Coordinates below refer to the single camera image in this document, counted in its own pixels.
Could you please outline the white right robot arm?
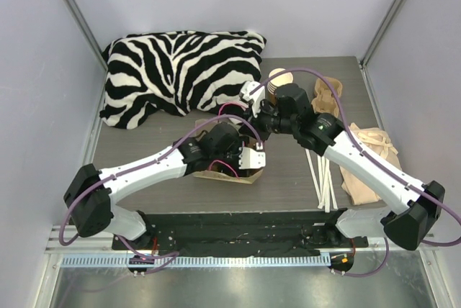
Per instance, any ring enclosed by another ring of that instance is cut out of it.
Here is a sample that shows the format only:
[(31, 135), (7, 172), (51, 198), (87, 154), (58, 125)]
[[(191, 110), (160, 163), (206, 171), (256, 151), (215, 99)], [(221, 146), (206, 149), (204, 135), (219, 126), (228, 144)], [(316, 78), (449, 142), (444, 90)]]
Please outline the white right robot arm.
[(381, 209), (345, 209), (325, 229), (326, 240), (340, 247), (355, 237), (387, 237), (405, 250), (415, 250), (438, 220), (444, 187), (424, 184), (387, 162), (359, 138), (349, 134), (334, 115), (316, 113), (308, 96), (295, 83), (274, 92), (275, 103), (265, 97), (260, 83), (250, 82), (240, 92), (249, 106), (246, 115), (262, 140), (272, 133), (289, 134), (307, 150), (350, 172), (385, 203)]

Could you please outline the pink paper gift bag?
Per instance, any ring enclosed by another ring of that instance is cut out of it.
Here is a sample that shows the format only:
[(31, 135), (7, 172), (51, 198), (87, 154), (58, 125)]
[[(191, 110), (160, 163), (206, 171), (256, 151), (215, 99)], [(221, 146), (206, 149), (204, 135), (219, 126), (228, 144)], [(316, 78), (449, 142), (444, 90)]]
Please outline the pink paper gift bag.
[[(222, 104), (218, 109), (218, 115), (222, 114), (237, 114), (237, 111), (232, 110), (231, 106), (241, 108), (243, 111), (246, 109), (246, 105), (243, 102), (226, 102)], [(206, 178), (216, 181), (227, 181), (240, 184), (252, 184), (262, 174), (263, 168), (258, 169), (238, 169), (237, 171), (229, 163), (225, 163), (219, 160), (212, 162), (206, 171), (193, 173), (195, 178)]]

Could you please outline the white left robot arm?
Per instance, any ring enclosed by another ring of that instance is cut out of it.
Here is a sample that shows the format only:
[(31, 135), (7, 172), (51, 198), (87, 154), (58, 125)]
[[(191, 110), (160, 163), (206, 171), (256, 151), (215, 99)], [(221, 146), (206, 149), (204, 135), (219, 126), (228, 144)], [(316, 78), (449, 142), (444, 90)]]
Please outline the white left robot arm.
[(59, 242), (68, 246), (78, 238), (110, 232), (135, 248), (148, 248), (154, 228), (142, 211), (130, 211), (119, 203), (149, 186), (205, 171), (216, 161), (238, 165), (250, 137), (230, 122), (218, 122), (210, 130), (192, 130), (160, 152), (113, 168), (82, 166), (64, 194), (68, 208), (64, 223), (72, 222), (76, 234)]

